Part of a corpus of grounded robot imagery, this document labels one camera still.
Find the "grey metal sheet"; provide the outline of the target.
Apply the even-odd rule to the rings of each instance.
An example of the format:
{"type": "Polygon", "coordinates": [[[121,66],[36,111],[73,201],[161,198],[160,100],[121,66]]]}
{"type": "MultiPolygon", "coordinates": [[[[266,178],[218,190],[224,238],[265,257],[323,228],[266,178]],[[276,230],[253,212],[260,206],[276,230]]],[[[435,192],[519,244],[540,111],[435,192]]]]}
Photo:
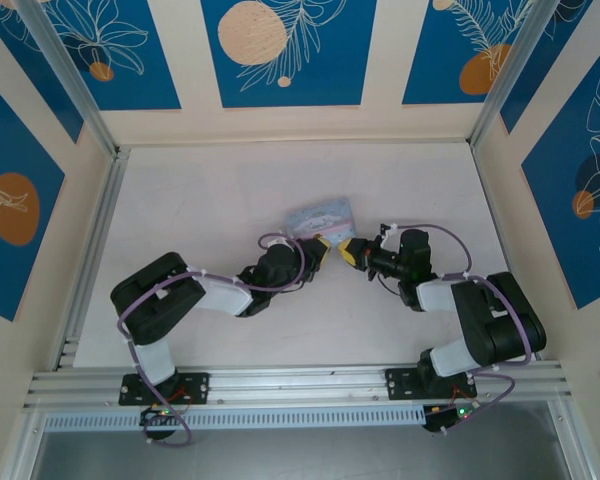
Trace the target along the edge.
{"type": "Polygon", "coordinates": [[[34,480],[571,480],[542,404],[495,406],[448,435],[416,426],[205,431],[182,449],[139,433],[49,433],[34,480]]]}

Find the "left controller board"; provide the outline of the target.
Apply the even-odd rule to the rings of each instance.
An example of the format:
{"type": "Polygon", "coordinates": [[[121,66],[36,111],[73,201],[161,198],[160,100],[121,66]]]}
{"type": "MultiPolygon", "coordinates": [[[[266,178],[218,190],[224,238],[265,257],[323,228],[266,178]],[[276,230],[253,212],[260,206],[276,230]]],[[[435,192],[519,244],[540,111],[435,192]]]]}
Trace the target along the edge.
{"type": "Polygon", "coordinates": [[[176,412],[157,407],[148,407],[141,411],[139,425],[143,428],[177,427],[182,422],[177,418],[176,412]]]}

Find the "black mounting plate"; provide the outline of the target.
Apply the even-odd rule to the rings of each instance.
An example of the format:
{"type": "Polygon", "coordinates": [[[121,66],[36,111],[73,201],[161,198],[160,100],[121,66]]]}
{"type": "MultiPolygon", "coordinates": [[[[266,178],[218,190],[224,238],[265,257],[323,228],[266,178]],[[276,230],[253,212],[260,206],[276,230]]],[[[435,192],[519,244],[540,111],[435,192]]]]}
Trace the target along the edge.
{"type": "MultiPolygon", "coordinates": [[[[209,380],[208,373],[176,372],[154,388],[172,405],[205,405],[209,380]]],[[[158,403],[158,397],[138,374],[127,374],[122,378],[119,405],[147,407],[158,403]]]]}
{"type": "Polygon", "coordinates": [[[390,400],[451,400],[456,394],[477,397],[476,385],[469,383],[466,373],[440,377],[417,368],[392,368],[385,371],[385,380],[390,400]]]}

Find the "aluminium floor rail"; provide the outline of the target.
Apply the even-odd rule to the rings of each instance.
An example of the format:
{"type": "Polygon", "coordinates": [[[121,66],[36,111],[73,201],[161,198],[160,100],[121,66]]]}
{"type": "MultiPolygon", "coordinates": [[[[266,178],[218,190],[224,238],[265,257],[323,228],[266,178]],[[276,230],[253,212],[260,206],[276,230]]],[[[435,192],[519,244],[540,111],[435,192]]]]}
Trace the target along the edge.
{"type": "Polygon", "coordinates": [[[478,262],[475,282],[484,290],[491,312],[478,321],[474,331],[487,339],[488,365],[523,366],[546,346],[546,333],[514,275],[509,271],[496,211],[475,154],[471,155],[480,189],[479,221],[471,247],[478,262]]]}
{"type": "Polygon", "coordinates": [[[61,366],[65,345],[69,340],[80,340],[95,281],[101,264],[114,211],[118,202],[131,149],[119,147],[112,159],[104,185],[88,230],[86,249],[78,275],[62,317],[59,337],[47,366],[56,371],[61,366]]]}

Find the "aluminium frame bar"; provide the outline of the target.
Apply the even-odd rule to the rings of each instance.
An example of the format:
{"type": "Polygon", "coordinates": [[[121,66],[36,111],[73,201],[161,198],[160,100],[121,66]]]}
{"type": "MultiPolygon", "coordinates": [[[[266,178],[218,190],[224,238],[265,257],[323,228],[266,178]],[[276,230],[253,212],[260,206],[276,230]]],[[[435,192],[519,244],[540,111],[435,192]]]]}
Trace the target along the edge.
{"type": "Polygon", "coordinates": [[[598,480],[584,431],[576,418],[572,404],[572,401],[564,401],[561,398],[547,402],[569,478],[570,480],[598,480]]]}
{"type": "Polygon", "coordinates": [[[16,417],[0,462],[0,480],[32,480],[46,418],[45,413],[37,411],[26,411],[16,417]]]}

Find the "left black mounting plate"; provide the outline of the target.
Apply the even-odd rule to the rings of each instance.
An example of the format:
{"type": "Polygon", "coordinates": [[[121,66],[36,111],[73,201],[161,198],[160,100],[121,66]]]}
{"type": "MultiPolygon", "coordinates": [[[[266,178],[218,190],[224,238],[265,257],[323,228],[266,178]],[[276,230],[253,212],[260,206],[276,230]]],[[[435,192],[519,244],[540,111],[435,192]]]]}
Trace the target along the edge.
{"type": "MultiPolygon", "coordinates": [[[[209,380],[208,373],[176,372],[154,388],[172,405],[205,405],[209,380]]],[[[158,403],[158,397],[138,374],[127,374],[122,378],[119,405],[147,407],[158,403]]]]}

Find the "left aluminium floor rail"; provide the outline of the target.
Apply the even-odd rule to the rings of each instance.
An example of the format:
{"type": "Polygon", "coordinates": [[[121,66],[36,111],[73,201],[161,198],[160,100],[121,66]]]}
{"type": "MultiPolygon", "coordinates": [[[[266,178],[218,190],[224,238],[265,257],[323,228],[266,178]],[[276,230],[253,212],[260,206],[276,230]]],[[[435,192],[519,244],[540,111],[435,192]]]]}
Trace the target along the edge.
{"type": "Polygon", "coordinates": [[[119,147],[112,159],[104,185],[88,230],[86,249],[78,275],[62,317],[59,337],[47,366],[56,371],[61,366],[65,345],[69,340],[80,340],[95,281],[101,264],[114,211],[118,202],[131,149],[119,147]]]}

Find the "aluminium corner post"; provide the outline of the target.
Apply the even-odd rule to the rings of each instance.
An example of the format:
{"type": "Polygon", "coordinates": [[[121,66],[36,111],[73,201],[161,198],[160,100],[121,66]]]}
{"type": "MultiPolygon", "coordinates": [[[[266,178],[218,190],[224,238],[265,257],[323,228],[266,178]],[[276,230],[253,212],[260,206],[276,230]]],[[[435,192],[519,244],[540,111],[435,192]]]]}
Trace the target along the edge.
{"type": "Polygon", "coordinates": [[[537,42],[543,34],[559,0],[535,0],[529,17],[524,21],[513,42],[508,56],[496,77],[490,92],[479,112],[476,122],[467,138],[470,150],[475,152],[485,138],[491,124],[499,114],[504,101],[526,65],[537,42]]]}
{"type": "Polygon", "coordinates": [[[37,0],[13,0],[27,30],[40,48],[101,149],[112,160],[118,145],[70,54],[37,0]]]}

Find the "left aluminium corner post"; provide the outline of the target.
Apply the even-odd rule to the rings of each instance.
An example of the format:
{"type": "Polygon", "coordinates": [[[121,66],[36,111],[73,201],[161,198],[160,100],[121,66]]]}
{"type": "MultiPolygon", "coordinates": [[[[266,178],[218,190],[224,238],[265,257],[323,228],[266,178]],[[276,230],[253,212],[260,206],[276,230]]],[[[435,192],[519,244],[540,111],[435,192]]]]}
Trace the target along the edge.
{"type": "Polygon", "coordinates": [[[37,0],[13,0],[27,30],[40,48],[101,149],[112,160],[118,145],[70,54],[37,0]]]}

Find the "blue floral wall panel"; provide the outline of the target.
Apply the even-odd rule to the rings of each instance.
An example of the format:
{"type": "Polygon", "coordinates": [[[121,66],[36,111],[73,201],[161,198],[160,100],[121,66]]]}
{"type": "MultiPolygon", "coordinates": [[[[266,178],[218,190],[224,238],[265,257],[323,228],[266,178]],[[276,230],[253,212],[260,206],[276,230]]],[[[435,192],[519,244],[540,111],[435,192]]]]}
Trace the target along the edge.
{"type": "Polygon", "coordinates": [[[539,40],[522,67],[499,115],[506,136],[510,136],[528,110],[556,62],[576,45],[575,37],[600,12],[600,0],[558,0],[539,40]]]}
{"type": "Polygon", "coordinates": [[[0,38],[67,135],[77,143],[84,119],[17,12],[13,0],[0,0],[0,38]]]}
{"type": "Polygon", "coordinates": [[[201,0],[225,109],[358,106],[377,0],[201,0]]]}
{"type": "Polygon", "coordinates": [[[600,56],[522,163],[575,305],[600,298],[600,56]]]}
{"type": "Polygon", "coordinates": [[[43,9],[100,110],[181,108],[148,0],[49,0],[43,9]]]}
{"type": "Polygon", "coordinates": [[[535,0],[429,0],[403,105],[480,103],[535,0]]]}
{"type": "Polygon", "coordinates": [[[0,317],[13,321],[64,172],[0,95],[0,317]]]}

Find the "light blue cartoon pouch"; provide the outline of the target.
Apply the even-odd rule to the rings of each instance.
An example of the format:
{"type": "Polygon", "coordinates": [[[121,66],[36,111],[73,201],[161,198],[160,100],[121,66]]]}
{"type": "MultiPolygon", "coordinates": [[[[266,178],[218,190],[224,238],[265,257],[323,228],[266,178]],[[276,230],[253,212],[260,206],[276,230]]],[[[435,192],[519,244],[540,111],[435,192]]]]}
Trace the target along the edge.
{"type": "Polygon", "coordinates": [[[289,237],[308,239],[319,235],[332,245],[356,236],[356,228],[347,197],[321,202],[293,211],[285,218],[289,237]]]}

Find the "right aluminium corner post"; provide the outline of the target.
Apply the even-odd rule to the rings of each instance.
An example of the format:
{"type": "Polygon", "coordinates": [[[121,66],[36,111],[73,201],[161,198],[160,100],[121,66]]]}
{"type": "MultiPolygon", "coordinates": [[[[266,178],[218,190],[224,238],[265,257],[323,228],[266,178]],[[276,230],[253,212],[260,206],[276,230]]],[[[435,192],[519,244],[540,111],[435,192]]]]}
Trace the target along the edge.
{"type": "Polygon", "coordinates": [[[491,124],[499,114],[504,101],[526,65],[537,42],[543,34],[559,0],[535,0],[529,17],[524,21],[513,42],[508,56],[496,77],[490,92],[479,112],[476,122],[467,138],[470,150],[475,152],[485,138],[491,124]]]}

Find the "long aluminium base rail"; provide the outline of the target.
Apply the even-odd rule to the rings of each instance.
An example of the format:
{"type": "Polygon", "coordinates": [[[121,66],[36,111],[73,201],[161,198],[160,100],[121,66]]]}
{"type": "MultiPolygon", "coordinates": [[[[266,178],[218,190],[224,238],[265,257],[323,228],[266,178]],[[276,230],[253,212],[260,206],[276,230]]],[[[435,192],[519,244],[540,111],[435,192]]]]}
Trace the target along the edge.
{"type": "MultiPolygon", "coordinates": [[[[209,408],[370,406],[389,402],[386,365],[219,369],[210,375],[209,408]]],[[[62,368],[33,374],[25,411],[111,411],[118,407],[129,368],[62,368]]],[[[489,370],[475,379],[478,399],[489,402],[516,382],[508,402],[570,400],[572,391],[557,361],[489,370]]]]}

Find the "controller board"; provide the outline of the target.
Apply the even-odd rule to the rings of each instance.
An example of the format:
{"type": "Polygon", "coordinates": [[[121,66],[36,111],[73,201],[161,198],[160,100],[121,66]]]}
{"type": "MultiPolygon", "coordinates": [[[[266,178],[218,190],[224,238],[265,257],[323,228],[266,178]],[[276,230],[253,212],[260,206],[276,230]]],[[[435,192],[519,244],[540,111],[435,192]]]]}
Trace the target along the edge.
{"type": "Polygon", "coordinates": [[[148,407],[141,411],[139,425],[143,428],[177,427],[182,422],[177,418],[176,412],[157,407],[148,407]]]}
{"type": "Polygon", "coordinates": [[[425,424],[423,428],[433,434],[446,435],[462,421],[468,419],[475,411],[474,406],[425,406],[425,424]]]}

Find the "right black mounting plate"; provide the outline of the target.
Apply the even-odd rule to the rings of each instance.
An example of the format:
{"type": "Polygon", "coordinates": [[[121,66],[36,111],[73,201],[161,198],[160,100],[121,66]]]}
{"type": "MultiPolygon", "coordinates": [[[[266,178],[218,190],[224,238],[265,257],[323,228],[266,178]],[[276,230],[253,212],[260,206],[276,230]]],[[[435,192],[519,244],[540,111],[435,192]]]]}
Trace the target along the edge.
{"type": "Polygon", "coordinates": [[[456,394],[477,397],[476,385],[469,383],[466,373],[440,377],[417,368],[392,368],[385,371],[385,380],[390,400],[451,400],[456,394]]]}

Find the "right controller board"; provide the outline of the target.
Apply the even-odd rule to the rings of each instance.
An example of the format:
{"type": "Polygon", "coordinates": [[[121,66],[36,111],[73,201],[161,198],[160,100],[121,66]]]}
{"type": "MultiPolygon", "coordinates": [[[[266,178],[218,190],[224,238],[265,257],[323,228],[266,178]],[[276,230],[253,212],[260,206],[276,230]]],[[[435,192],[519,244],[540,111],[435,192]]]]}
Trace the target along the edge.
{"type": "Polygon", "coordinates": [[[423,428],[433,434],[446,435],[462,421],[468,419],[475,411],[474,406],[425,406],[425,424],[423,428]]]}

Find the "right aluminium floor rail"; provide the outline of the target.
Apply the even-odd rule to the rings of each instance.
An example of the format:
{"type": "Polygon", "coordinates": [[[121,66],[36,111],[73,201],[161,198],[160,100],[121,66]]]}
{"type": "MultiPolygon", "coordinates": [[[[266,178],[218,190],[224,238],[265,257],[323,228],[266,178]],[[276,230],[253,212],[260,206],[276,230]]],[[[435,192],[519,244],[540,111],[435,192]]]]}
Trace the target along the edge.
{"type": "Polygon", "coordinates": [[[478,262],[475,282],[484,290],[491,312],[478,321],[474,331],[487,339],[488,365],[523,366],[546,346],[546,333],[514,275],[509,271],[496,211],[475,154],[471,155],[480,189],[479,221],[471,247],[478,262]]]}

